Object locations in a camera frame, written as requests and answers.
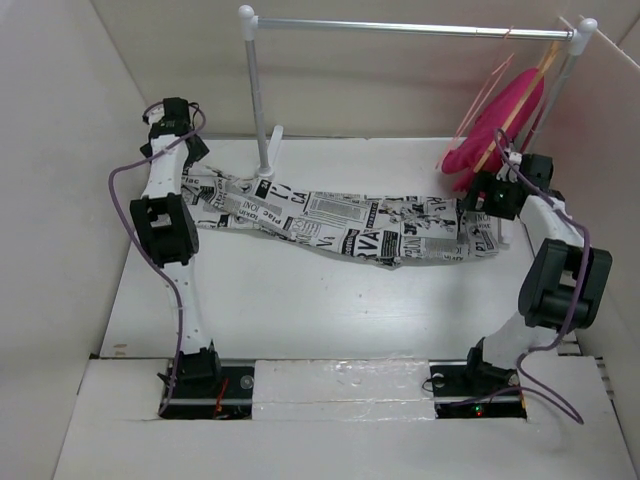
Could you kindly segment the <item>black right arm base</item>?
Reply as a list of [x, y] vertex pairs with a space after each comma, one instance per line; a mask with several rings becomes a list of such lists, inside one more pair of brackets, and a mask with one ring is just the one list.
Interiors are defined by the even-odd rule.
[[519, 378], [515, 372], [508, 374], [471, 377], [465, 362], [431, 362], [422, 389], [432, 395], [438, 420], [526, 419]]

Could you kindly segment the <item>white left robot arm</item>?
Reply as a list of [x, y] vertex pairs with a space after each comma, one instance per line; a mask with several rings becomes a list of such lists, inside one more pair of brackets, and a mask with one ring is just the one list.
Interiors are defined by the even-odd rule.
[[137, 238], [171, 292], [176, 323], [177, 358], [166, 382], [212, 396], [222, 387], [222, 371], [211, 333], [203, 326], [196, 291], [195, 260], [199, 238], [181, 193], [185, 168], [208, 152], [193, 122], [195, 104], [165, 98], [143, 114], [150, 126], [141, 152], [150, 161], [146, 187], [130, 202]]

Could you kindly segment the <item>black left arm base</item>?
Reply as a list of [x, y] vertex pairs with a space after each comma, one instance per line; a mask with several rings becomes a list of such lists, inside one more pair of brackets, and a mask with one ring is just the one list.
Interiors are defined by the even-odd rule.
[[158, 373], [163, 382], [159, 416], [167, 420], [248, 420], [252, 416], [254, 363], [223, 363], [222, 379], [216, 386], [175, 387], [169, 394], [169, 373]]

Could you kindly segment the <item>newspaper print trousers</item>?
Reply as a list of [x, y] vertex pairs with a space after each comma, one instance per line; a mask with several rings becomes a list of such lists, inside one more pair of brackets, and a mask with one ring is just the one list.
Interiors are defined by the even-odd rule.
[[397, 267], [499, 252], [496, 227], [455, 198], [308, 191], [194, 165], [181, 192], [200, 229], [257, 230], [284, 241]]

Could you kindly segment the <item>pink wire hanger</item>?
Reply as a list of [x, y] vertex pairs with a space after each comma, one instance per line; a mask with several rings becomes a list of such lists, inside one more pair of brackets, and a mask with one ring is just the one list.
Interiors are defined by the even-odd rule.
[[503, 51], [505, 49], [506, 41], [509, 39], [510, 34], [512, 33], [513, 28], [510, 27], [507, 29], [507, 32], [501, 37], [501, 46], [499, 47], [497, 53], [494, 56], [494, 59], [491, 64], [491, 68], [489, 70], [489, 75], [485, 79], [482, 84], [480, 90], [476, 94], [474, 100], [472, 101], [470, 107], [465, 113], [462, 121], [458, 125], [455, 134], [449, 140], [447, 146], [443, 150], [439, 160], [436, 163], [436, 169], [438, 171], [441, 170], [441, 165], [445, 160], [448, 153], [451, 149], [456, 145], [456, 143], [463, 136], [471, 121], [475, 118], [475, 116], [479, 113], [480, 108], [485, 104], [486, 100], [490, 96], [490, 94], [496, 88], [498, 82], [502, 79], [505, 72], [509, 69], [510, 65], [513, 62], [513, 58], [515, 56], [514, 53], [510, 53], [506, 56], [503, 55]]

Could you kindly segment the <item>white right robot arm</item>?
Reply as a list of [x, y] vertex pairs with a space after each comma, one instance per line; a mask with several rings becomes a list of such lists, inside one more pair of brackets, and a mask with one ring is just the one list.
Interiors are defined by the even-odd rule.
[[613, 263], [608, 251], [591, 246], [586, 228], [568, 214], [563, 196], [551, 189], [550, 157], [508, 149], [502, 160], [498, 172], [476, 175], [462, 208], [520, 220], [536, 254], [520, 288], [516, 313], [468, 353], [462, 381], [476, 394], [506, 386], [522, 355], [548, 349], [565, 334], [590, 327]]

